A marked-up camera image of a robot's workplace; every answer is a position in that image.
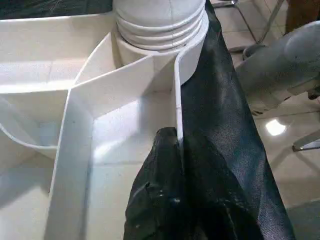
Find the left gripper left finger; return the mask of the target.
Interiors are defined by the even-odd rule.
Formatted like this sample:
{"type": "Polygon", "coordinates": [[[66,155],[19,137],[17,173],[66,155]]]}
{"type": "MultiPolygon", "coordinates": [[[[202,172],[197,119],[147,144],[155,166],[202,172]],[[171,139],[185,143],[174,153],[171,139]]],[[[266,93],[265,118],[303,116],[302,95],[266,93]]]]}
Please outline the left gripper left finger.
{"type": "Polygon", "coordinates": [[[157,131],[152,148],[135,177],[127,207],[123,239],[183,240],[188,224],[177,131],[157,131]]]}

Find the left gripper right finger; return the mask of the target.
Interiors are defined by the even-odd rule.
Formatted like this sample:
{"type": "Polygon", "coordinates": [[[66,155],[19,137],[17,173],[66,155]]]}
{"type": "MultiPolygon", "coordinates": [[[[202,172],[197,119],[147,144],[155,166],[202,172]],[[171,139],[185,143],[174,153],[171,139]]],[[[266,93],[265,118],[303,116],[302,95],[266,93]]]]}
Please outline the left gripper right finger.
{"type": "Polygon", "coordinates": [[[187,193],[209,240],[262,240],[263,234],[236,176],[204,135],[184,137],[187,193]]]}

